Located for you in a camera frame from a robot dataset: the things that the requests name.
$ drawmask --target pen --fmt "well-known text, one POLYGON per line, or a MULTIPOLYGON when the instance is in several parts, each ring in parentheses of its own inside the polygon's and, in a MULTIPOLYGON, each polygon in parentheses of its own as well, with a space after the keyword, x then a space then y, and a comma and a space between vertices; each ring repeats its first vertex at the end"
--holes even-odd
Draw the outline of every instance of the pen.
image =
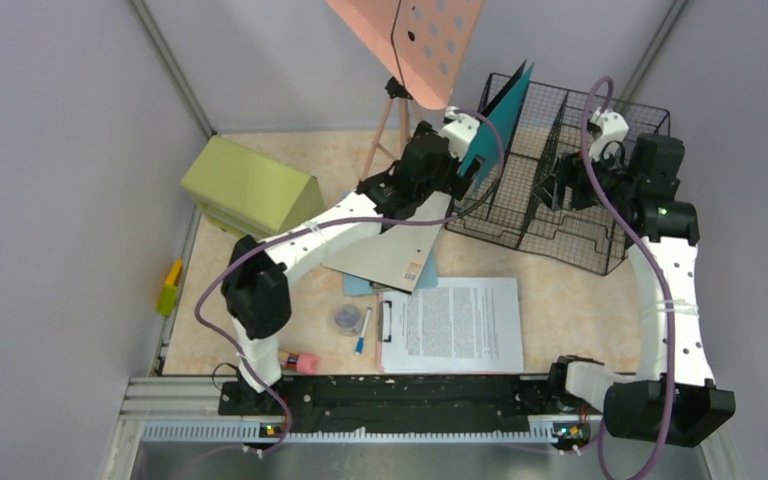
POLYGON ((372 309, 366 309, 366 316, 363 318, 363 326, 360 329, 360 338, 358 338, 358 344, 355 347, 355 355, 363 353, 363 338, 366 336, 366 327, 369 326, 369 317, 372 316, 372 309))

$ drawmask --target pink perforated panel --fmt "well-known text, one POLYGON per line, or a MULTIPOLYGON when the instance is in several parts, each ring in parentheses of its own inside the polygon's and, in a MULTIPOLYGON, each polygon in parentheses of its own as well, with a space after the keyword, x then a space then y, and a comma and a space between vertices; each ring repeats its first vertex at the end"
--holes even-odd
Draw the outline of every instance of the pink perforated panel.
POLYGON ((327 1, 420 105, 446 107, 484 0, 327 1))

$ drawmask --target white paper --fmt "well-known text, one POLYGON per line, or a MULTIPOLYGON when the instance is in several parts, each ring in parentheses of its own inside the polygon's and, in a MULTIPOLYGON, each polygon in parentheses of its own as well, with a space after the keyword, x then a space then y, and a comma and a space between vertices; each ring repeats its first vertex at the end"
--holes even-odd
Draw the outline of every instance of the white paper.
POLYGON ((384 293, 382 332, 389 328, 390 341, 381 343, 382 370, 521 373, 517 293, 516 278, 440 278, 437 288, 413 295, 384 293))

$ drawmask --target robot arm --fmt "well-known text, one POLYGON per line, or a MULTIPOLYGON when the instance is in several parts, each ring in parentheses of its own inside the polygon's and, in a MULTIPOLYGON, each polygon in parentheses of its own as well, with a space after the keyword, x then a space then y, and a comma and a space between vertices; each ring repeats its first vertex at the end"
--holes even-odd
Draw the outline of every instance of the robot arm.
MULTIPOLYGON (((615 157, 628 126, 622 117, 597 111, 591 119, 597 138, 591 158, 594 170, 607 185, 609 199, 643 239, 664 272, 673 302, 664 302, 652 266, 635 245, 629 251, 641 297, 642 339, 640 363, 634 376, 619 375, 589 359, 561 357, 550 377, 563 394, 584 400, 603 412, 605 426, 615 437, 655 441, 664 408, 667 371, 667 311, 675 315, 676 401, 667 443, 692 447, 722 423, 735 409, 734 394, 719 390, 703 349, 694 285, 699 228, 693 205, 675 198, 676 177, 684 156, 680 140, 641 135, 628 163, 615 157)), ((589 182, 581 181, 578 164, 555 172, 551 186, 572 191, 572 205, 595 204, 589 182)), ((556 200, 544 198, 547 206, 556 200)))
MULTIPOLYGON (((464 175, 458 171, 479 122, 455 113, 453 108, 446 111, 445 118, 448 123, 439 133, 420 122, 400 160, 387 171, 363 180, 337 205, 296 229, 309 228, 311 234, 267 248, 222 283, 237 337, 252 369, 264 383, 272 385, 281 378, 277 333, 292 313, 290 287, 324 259, 387 228, 370 221, 322 230, 317 225, 343 218, 406 220, 435 192, 463 198, 479 165, 473 162, 475 168, 464 175)), ((257 245, 251 237, 240 239, 231 263, 257 245)), ((264 390, 247 369, 240 371, 257 393, 264 390)))

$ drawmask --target blue paper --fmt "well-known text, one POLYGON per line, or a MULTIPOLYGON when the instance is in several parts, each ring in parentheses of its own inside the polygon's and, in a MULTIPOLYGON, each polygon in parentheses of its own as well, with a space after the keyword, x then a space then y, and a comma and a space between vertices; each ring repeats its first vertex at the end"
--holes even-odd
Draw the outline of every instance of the blue paper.
MULTIPOLYGON (((437 286, 437 258, 432 251, 425 261, 422 273, 416 281, 416 288, 434 288, 437 286)), ((343 293, 347 297, 356 297, 358 295, 372 295, 372 285, 365 278, 355 277, 354 275, 343 274, 343 293)))
MULTIPOLYGON (((522 104, 525 101, 525 94, 528 91, 528 82, 531 79, 531 71, 534 69, 532 64, 528 67, 519 80, 508 90, 507 94, 499 100, 493 111, 485 116, 493 122, 496 129, 499 130, 499 135, 502 137, 502 147, 507 149, 510 145, 511 137, 514 134, 517 122, 519 121, 519 114, 522 108, 522 104)), ((472 191, 478 191, 478 187, 487 179, 490 171, 493 167, 499 163, 500 152, 496 143, 496 136, 487 127, 482 124, 478 128, 475 137, 469 144, 469 150, 464 155, 464 161, 461 163, 460 174, 463 175, 470 163, 479 156, 484 159, 484 163, 481 168, 476 172, 475 179, 472 182, 472 191)))

